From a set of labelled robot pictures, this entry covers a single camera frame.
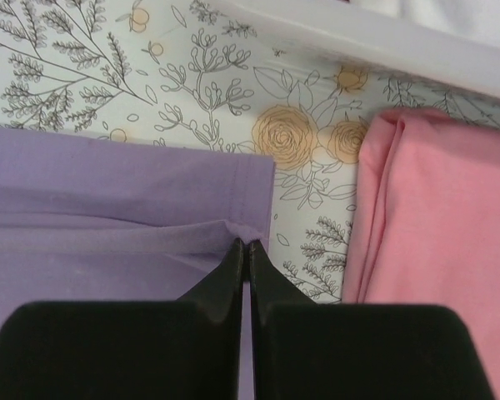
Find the floral patterned paper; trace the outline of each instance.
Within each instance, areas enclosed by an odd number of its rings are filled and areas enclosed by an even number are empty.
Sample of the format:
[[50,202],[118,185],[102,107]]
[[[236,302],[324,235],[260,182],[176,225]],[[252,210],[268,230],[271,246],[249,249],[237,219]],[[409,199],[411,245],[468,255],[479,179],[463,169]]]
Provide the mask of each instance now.
[[270,256],[319,302],[341,301],[359,148],[396,106],[500,128],[499,105],[286,54],[200,0],[0,0],[1,126],[274,157]]

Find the botanical line drawing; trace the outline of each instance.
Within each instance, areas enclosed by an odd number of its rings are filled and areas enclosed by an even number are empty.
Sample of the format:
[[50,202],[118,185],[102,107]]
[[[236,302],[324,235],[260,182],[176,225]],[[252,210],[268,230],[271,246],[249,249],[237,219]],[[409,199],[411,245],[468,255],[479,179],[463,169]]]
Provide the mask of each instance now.
[[176,18],[176,20],[182,25],[184,28],[187,27],[187,22],[185,21],[185,17],[182,15],[180,10],[176,6],[171,6],[172,15]]
[[[183,116],[182,109],[178,105],[166,102],[164,111],[159,112],[164,124],[156,125],[155,129],[164,132],[177,126],[184,127],[209,149],[234,152],[236,146],[224,143],[220,135],[220,120],[215,117],[215,112],[226,107],[232,115],[236,117],[242,115],[243,112],[250,110],[250,106],[240,102],[253,96],[253,90],[242,89],[240,78],[234,78],[225,90],[222,90],[215,81],[207,84],[204,78],[229,68],[248,69],[246,61],[251,53],[238,50],[235,44],[219,49],[215,46],[216,41],[216,35],[208,35],[201,28],[197,34],[192,35],[194,47],[191,50],[191,62],[187,68],[171,63],[166,68],[159,68],[159,73],[172,81],[172,85],[163,84],[161,89],[166,93],[187,92],[206,113],[207,123],[199,127],[196,119],[187,120]],[[188,72],[196,74],[196,79],[192,80]]]
[[222,29],[224,29],[222,34],[228,35],[229,37],[232,37],[234,34],[245,39],[250,36],[254,36],[255,38],[258,36],[258,33],[251,25],[238,21],[229,21],[228,25],[222,27]]
[[330,95],[330,98],[340,95],[343,92],[350,94],[360,93],[367,84],[368,70],[350,65],[342,65],[337,75],[329,79],[336,84],[336,88]]
[[211,8],[208,3],[201,0],[192,0],[189,10],[192,14],[197,16],[198,21],[206,23],[207,25],[214,25],[218,17],[222,16],[219,11]]
[[[189,6],[191,14],[197,16],[198,21],[201,23],[206,23],[207,25],[215,25],[219,17],[227,19],[224,14],[212,8],[209,3],[203,2],[202,0],[192,0]],[[223,35],[228,35],[232,37],[237,35],[239,38],[249,38],[258,36],[256,30],[247,23],[240,23],[239,21],[230,21],[227,19],[227,25],[222,27]]]
[[[491,125],[500,129],[500,122],[498,122],[491,112],[485,112],[481,109],[469,96],[454,93],[445,88],[435,88],[432,92],[441,96],[433,106],[444,111],[452,118],[461,119],[465,123],[471,125]],[[471,107],[479,117],[469,117],[468,112],[463,111],[463,107]]]
[[167,146],[167,144],[165,143],[165,139],[163,139],[162,137],[160,137],[159,139],[157,140],[154,140],[153,141],[153,145],[154,146],[159,146],[161,148],[164,148]]
[[136,123],[139,120],[139,116],[136,113],[131,113],[126,117],[126,119],[130,123]]
[[276,238],[282,246],[285,246],[286,248],[291,246],[288,239],[284,235],[282,235],[281,233],[277,233]]
[[330,218],[319,217],[320,229],[307,229],[306,238],[310,242],[300,248],[307,259],[302,272],[291,261],[283,263],[283,274],[313,300],[341,302],[341,286],[347,263],[347,249],[352,233],[352,223],[345,222],[346,228]]
[[126,134],[126,131],[124,131],[124,129],[117,127],[113,129],[108,135],[103,135],[99,137],[99,139],[125,143],[128,140],[128,135]]
[[286,52],[284,52],[279,48],[273,48],[272,52],[274,53],[274,57],[281,57],[283,54],[287,54]]
[[152,41],[149,41],[148,47],[144,48],[143,51],[145,53],[148,53],[150,55],[150,57],[152,58],[152,60],[156,64],[159,64],[158,58],[163,55],[163,53],[165,52],[165,49],[163,48],[161,43],[158,43],[158,42],[152,43]]
[[143,33],[146,31],[148,21],[150,21],[150,14],[144,8],[139,7],[142,2],[143,0],[135,0],[132,5],[132,11],[121,15],[115,22],[127,21],[130,32]]
[[426,102],[426,98],[412,92],[412,82],[396,77],[380,77],[379,79],[387,79],[383,94],[387,94],[387,101],[393,103],[395,107],[420,108]]
[[[46,6],[47,11],[37,14],[32,2],[22,0],[19,3],[23,15],[21,17],[12,2],[0,0],[0,14],[6,18],[0,19],[0,31],[12,36],[16,42],[28,42],[32,47],[32,52],[27,52],[0,40],[0,48],[12,52],[9,62],[13,65],[13,73],[17,78],[16,82],[11,82],[4,89],[2,95],[8,102],[8,107],[4,107],[2,111],[10,118],[15,118],[8,124],[9,127],[58,131],[63,129],[64,120],[67,120],[75,123],[75,130],[80,131],[88,128],[93,119],[96,119],[98,111],[121,94],[151,104],[128,86],[126,76],[131,68],[113,34],[109,32],[106,36],[111,58],[97,45],[95,33],[102,29],[101,24],[106,21],[103,16],[105,9],[101,5],[103,0],[68,2],[70,7],[77,9],[81,16],[80,22],[56,0],[37,0],[37,3]],[[45,35],[47,28],[66,39],[48,46]],[[53,61],[55,53],[46,57],[45,53],[52,50],[66,55],[73,67]],[[105,80],[89,72],[100,65]],[[46,72],[46,66],[72,74],[73,78],[55,77]],[[55,82],[56,85],[52,89],[37,90],[37,83],[43,79]],[[89,81],[95,85],[83,87],[79,96],[90,105],[72,112],[75,102],[72,86]]]
[[[355,71],[350,72],[359,78]],[[362,118],[353,120],[345,112],[338,121],[338,110],[358,110],[362,102],[339,102],[341,92],[333,86],[332,95],[317,100],[312,87],[321,74],[312,71],[305,80],[295,80],[283,69],[254,68],[261,87],[277,100],[277,104],[263,112],[252,129],[252,142],[239,144],[242,151],[273,156],[277,164],[276,186],[285,189],[282,200],[299,201],[319,208],[325,198],[345,200],[356,194],[355,185],[331,185],[330,175],[343,164],[357,163],[361,143],[368,130]],[[363,85],[353,79],[348,90],[360,90]]]

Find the leaf illustration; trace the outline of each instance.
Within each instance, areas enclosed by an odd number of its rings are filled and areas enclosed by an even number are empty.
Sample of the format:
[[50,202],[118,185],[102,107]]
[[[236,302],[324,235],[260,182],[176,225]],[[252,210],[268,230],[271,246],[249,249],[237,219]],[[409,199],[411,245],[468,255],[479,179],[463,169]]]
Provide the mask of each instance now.
[[309,199],[307,200],[307,202],[313,210],[316,210],[323,204],[324,200],[320,194],[318,194],[317,192],[313,192],[309,195]]
[[309,187],[306,185],[295,185],[287,190],[283,196],[280,197],[282,200],[298,200],[303,198],[308,194]]
[[336,271],[344,271],[344,267],[347,264],[347,259],[340,254],[333,254],[326,257],[326,261],[322,264],[322,270],[328,273],[334,273]]
[[150,85],[145,85],[145,92],[147,93],[148,98],[152,100],[153,103],[158,104],[158,95],[156,95]]
[[349,108],[350,110],[361,110],[361,105],[363,102],[361,100],[352,100],[348,104],[338,104],[335,108],[335,111],[341,110],[344,108]]
[[223,27],[224,32],[222,35],[228,35],[230,38],[233,37],[234,34],[237,34],[240,38],[248,38],[248,36],[254,36],[255,38],[258,36],[256,30],[246,24],[240,23],[239,21],[229,21],[227,26]]
[[285,178],[282,183],[282,188],[290,188],[298,182],[298,177],[296,175],[291,175],[290,177]]
[[114,95],[105,87],[93,86],[92,88],[84,87],[80,91],[80,96],[85,100],[85,103],[102,105],[107,103]]
[[89,128],[93,124],[93,119],[97,119],[97,110],[92,107],[85,107],[83,110],[67,115],[65,119],[77,123],[74,126],[74,132],[80,132]]
[[307,111],[313,106],[313,93],[307,85],[298,81],[289,93],[287,103],[291,107]]
[[343,166],[343,163],[340,161],[335,162],[332,165],[328,165],[322,170],[322,173],[336,173],[341,167]]
[[132,71],[129,62],[126,61],[128,58],[124,55],[124,51],[120,47],[119,41],[111,32],[107,34],[107,40],[109,41],[109,48],[112,50],[115,69],[123,80],[124,77]]
[[320,179],[313,179],[313,186],[319,191],[319,192],[324,192],[326,190],[326,185],[324,184],[324,181],[321,181]]
[[293,86],[293,76],[285,69],[282,71],[282,83],[283,87],[290,92]]
[[32,2],[26,0],[21,1],[24,16],[27,19],[27,35],[29,41],[35,48],[45,48],[47,44],[44,42],[47,37],[44,35],[45,27],[41,25],[36,15],[35,6]]
[[289,175],[283,172],[276,172],[274,175],[274,186],[282,186],[283,181],[287,179]]
[[[51,6],[52,3],[55,3],[55,0],[42,0],[43,2],[45,3],[50,3],[50,4],[47,4],[48,6]],[[82,6],[82,3],[85,1],[85,0],[65,0],[66,3],[67,3],[67,6],[70,7],[70,8],[73,8],[73,7],[76,7],[76,8],[79,8]]]
[[135,123],[139,120],[139,116],[137,114],[130,114],[126,118],[130,123]]
[[333,200],[344,200],[356,194],[356,185],[342,185],[332,189],[327,196]]
[[183,15],[180,13],[180,10],[172,6],[172,15],[177,19],[177,21],[182,25],[183,27],[187,27],[187,23],[185,22],[185,18]]
[[308,86],[313,86],[315,83],[318,82],[318,79],[320,79],[320,73],[316,70],[313,69],[309,76],[306,79],[306,85]]
[[126,21],[127,19],[129,19],[130,17],[132,16],[132,14],[128,13],[128,14],[123,14],[121,15],[120,17],[118,17],[115,22],[116,23],[121,23],[122,21]]
[[83,54],[88,52],[89,49],[83,46],[80,42],[54,42],[52,45],[53,48],[58,50],[61,54],[67,54],[69,56],[77,56],[79,54]]
[[0,19],[0,29],[5,33],[9,33],[16,42],[21,42],[23,39],[28,40],[28,34],[23,27],[16,27],[11,21]]
[[333,120],[337,98],[332,97],[318,104],[312,112],[313,119],[319,128],[327,127]]
[[311,163],[306,162],[306,164],[302,168],[300,168],[300,176],[304,181],[307,181],[310,175],[311,175]]
[[67,14],[59,10],[45,11],[41,14],[42,20],[57,33],[71,33],[73,23],[68,19]]
[[89,2],[85,23],[90,33],[101,31],[102,27],[100,23],[106,22],[106,18],[102,15],[106,11],[106,9],[101,6],[103,2],[104,0],[92,0]]
[[161,148],[164,148],[167,146],[167,144],[165,143],[165,139],[163,139],[162,137],[160,137],[158,140],[154,140],[153,145],[159,146]]
[[277,237],[277,240],[280,242],[280,244],[282,246],[286,246],[286,247],[291,246],[291,244],[289,243],[289,241],[287,240],[287,238],[284,237],[281,233],[277,233],[276,237]]
[[288,98],[289,90],[283,86],[281,72],[271,68],[255,67],[253,73],[257,82],[268,94],[278,99]]
[[70,61],[77,64],[76,69],[96,67],[100,63],[100,58],[98,54],[90,54],[88,52],[80,54],[78,56],[70,56]]
[[319,164],[318,162],[313,161],[311,163],[311,172],[312,173],[317,173],[318,171],[320,171],[323,168],[324,168],[324,166],[322,164]]
[[9,62],[15,67],[13,74],[19,80],[39,82],[43,76],[43,65],[28,57],[13,53]]
[[11,6],[9,5],[9,2],[1,2],[0,1],[0,13],[11,15],[13,17],[15,16],[15,12],[11,8]]
[[250,141],[239,143],[237,148],[239,149],[239,152],[244,154],[255,154],[256,152],[256,145],[254,142]]

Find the orange rose illustration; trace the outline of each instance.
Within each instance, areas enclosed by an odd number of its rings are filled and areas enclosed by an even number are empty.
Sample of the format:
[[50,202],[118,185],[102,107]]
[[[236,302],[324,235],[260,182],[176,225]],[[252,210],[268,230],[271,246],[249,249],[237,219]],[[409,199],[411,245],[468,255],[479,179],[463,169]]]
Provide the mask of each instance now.
[[257,119],[252,138],[257,153],[273,156],[278,169],[290,171],[311,159],[317,131],[315,121],[297,108],[275,106]]
[[334,127],[325,127],[318,133],[318,141],[328,154],[346,164],[359,161],[359,149],[367,134],[365,121],[341,121]]
[[132,5],[132,11],[121,15],[115,22],[119,23],[127,20],[130,26],[130,32],[143,33],[147,28],[148,21],[150,21],[150,14],[144,8],[139,7],[142,1],[143,0],[135,0]]
[[357,93],[367,83],[368,73],[360,68],[342,66],[335,79],[337,89],[341,89],[346,93]]
[[117,128],[113,129],[111,133],[109,133],[109,140],[111,140],[112,142],[125,143],[128,140],[128,137],[123,129]]
[[159,64],[158,57],[163,55],[163,53],[165,52],[165,49],[163,48],[161,43],[158,43],[158,42],[152,43],[152,41],[150,41],[150,42],[148,42],[148,50],[146,48],[144,48],[143,51],[145,53],[150,54],[150,57],[152,58],[152,60],[155,63]]

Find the purple shirt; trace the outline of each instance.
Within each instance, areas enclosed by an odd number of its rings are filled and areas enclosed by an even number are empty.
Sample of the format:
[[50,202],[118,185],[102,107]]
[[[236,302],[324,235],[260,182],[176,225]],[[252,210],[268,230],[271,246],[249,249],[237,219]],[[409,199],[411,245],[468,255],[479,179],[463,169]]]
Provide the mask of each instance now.
[[266,240],[273,174],[259,156],[0,129],[0,327],[34,300],[181,296],[234,238]]

